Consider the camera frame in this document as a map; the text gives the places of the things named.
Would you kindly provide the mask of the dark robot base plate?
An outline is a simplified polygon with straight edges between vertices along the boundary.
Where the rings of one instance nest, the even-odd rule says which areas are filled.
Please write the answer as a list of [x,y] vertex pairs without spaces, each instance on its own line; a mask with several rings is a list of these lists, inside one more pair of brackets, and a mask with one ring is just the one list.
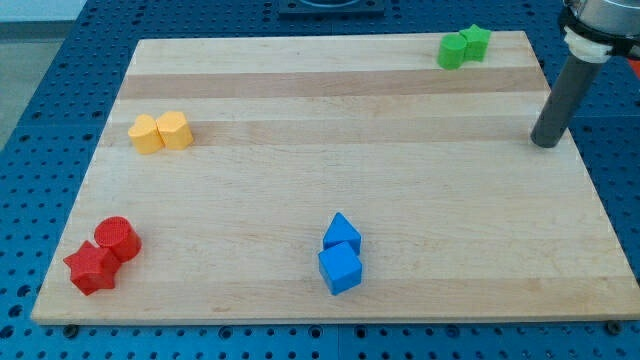
[[384,0],[279,0],[280,17],[316,15],[380,15]]

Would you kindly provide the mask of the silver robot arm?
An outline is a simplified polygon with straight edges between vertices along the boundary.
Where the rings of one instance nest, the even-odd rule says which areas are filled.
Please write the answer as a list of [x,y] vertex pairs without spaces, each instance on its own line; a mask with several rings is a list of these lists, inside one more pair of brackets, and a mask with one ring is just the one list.
[[564,0],[558,24],[571,54],[582,61],[639,59],[639,0]]

